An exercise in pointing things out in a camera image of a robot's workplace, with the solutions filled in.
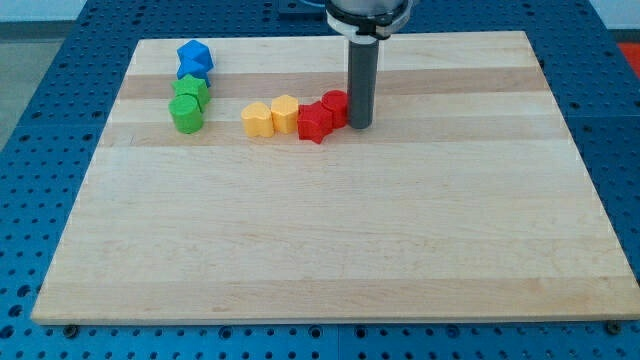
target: blue pegboard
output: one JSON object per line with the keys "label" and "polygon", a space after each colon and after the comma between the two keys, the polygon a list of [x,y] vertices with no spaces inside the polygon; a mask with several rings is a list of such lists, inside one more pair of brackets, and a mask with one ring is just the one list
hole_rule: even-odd
{"label": "blue pegboard", "polygon": [[[422,0],[404,29],[490,30],[526,31],[639,277],[638,80],[587,0]],[[29,320],[139,39],[329,34],[321,14],[282,17],[270,0],[88,0],[0,154],[0,359],[639,359],[640,322],[80,327],[67,338]]]}

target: toy block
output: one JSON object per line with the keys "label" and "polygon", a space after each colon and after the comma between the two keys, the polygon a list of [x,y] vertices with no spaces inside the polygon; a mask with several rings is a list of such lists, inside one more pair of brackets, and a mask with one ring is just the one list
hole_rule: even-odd
{"label": "toy block", "polygon": [[207,87],[211,86],[209,82],[209,77],[207,76],[207,70],[204,65],[200,64],[197,61],[193,61],[190,59],[184,59],[180,63],[180,67],[178,68],[178,79],[182,79],[187,74],[191,74],[193,77],[198,79],[202,79],[206,82]]}
{"label": "toy block", "polygon": [[193,77],[191,74],[185,75],[182,79],[171,83],[176,96],[190,95],[198,101],[200,112],[204,112],[204,107],[211,100],[211,95],[204,80]]}
{"label": "toy block", "polygon": [[333,131],[333,114],[320,101],[311,105],[300,105],[298,114],[298,136],[300,140],[311,140],[320,144]]}
{"label": "toy block", "polygon": [[204,123],[198,101],[191,95],[176,96],[169,103],[169,112],[176,129],[183,134],[200,130]]}
{"label": "toy block", "polygon": [[274,134],[273,120],[271,119],[271,109],[262,102],[253,103],[240,114],[244,132],[249,137],[272,137]]}
{"label": "toy block", "polygon": [[180,61],[189,59],[202,64],[205,68],[205,72],[215,68],[209,47],[198,40],[191,40],[182,45],[178,49],[178,58]]}
{"label": "toy block", "polygon": [[339,129],[347,125],[347,93],[331,90],[322,96],[322,106],[333,114],[333,128]]}
{"label": "toy block", "polygon": [[298,130],[298,99],[282,95],[271,101],[273,127],[283,134]]}

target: yellow block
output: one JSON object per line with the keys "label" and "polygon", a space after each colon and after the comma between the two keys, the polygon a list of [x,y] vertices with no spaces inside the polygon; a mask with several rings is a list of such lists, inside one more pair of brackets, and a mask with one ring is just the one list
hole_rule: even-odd
{"label": "yellow block", "polygon": [[289,95],[282,95],[271,101],[271,116],[273,126],[283,134],[290,134],[298,130],[298,99]]}
{"label": "yellow block", "polygon": [[244,108],[240,116],[242,117],[244,132],[247,133],[247,136],[273,136],[274,130],[273,121],[271,120],[271,110],[266,104],[262,102],[253,103]]}

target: metal robot end effector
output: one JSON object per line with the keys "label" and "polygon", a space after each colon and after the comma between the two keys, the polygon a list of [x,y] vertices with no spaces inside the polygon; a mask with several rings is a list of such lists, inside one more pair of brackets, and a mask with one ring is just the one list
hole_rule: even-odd
{"label": "metal robot end effector", "polygon": [[379,41],[408,21],[419,0],[326,0],[327,22],[349,40],[349,125],[373,121]]}

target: green block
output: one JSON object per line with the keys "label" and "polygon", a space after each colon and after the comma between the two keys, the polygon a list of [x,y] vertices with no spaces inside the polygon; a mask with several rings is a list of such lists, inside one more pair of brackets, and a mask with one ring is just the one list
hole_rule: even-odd
{"label": "green block", "polygon": [[200,130],[204,123],[198,101],[191,95],[176,96],[169,103],[169,112],[176,129],[183,134]]}
{"label": "green block", "polygon": [[200,112],[204,112],[204,107],[211,100],[207,83],[203,79],[198,79],[191,74],[185,75],[182,79],[171,83],[176,96],[191,95],[198,100]]}

